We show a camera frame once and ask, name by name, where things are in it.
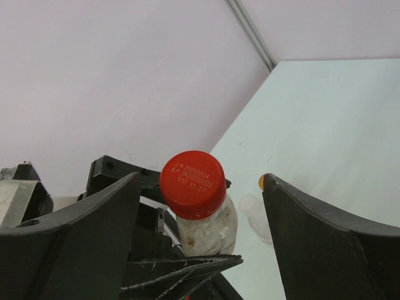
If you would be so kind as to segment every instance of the white table surface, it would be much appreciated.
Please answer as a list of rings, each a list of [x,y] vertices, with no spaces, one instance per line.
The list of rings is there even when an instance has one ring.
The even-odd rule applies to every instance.
[[[274,173],[323,201],[400,226],[400,60],[281,62],[211,154],[233,201],[261,199]],[[245,300],[285,299],[272,246],[239,211],[236,254],[224,272]]]

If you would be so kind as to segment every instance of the plastic bottle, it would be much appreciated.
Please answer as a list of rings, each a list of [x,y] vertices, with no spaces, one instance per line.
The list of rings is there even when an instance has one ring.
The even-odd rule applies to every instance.
[[[245,195],[239,203],[240,210],[247,217],[250,227],[264,243],[272,244],[264,203],[253,195]]]
[[[176,214],[185,255],[233,253],[238,215],[217,159],[201,151],[174,156],[161,172],[160,188]]]

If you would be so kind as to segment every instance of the small orange object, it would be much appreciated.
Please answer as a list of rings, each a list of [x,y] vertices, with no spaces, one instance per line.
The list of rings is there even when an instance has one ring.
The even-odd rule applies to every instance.
[[[260,187],[260,189],[261,189],[262,191],[264,191],[264,175],[262,175],[262,176],[260,177],[260,179],[258,179],[258,186]]]

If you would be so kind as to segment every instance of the red bottle cap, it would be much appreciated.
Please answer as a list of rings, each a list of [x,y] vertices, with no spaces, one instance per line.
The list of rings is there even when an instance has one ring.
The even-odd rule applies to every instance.
[[[162,169],[160,188],[177,216],[188,220],[204,219],[224,201],[224,170],[208,153],[183,152],[171,158]]]

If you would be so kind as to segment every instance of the metal edge strip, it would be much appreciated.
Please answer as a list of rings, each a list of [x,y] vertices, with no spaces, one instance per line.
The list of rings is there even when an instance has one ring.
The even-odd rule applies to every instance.
[[[248,12],[246,11],[246,8],[244,8],[243,3],[240,0],[225,0],[225,2],[235,15],[239,24],[242,26],[244,32],[250,39],[251,44],[260,55],[269,72],[272,72],[272,70],[276,67],[277,62],[266,46],[257,27],[254,25]]]

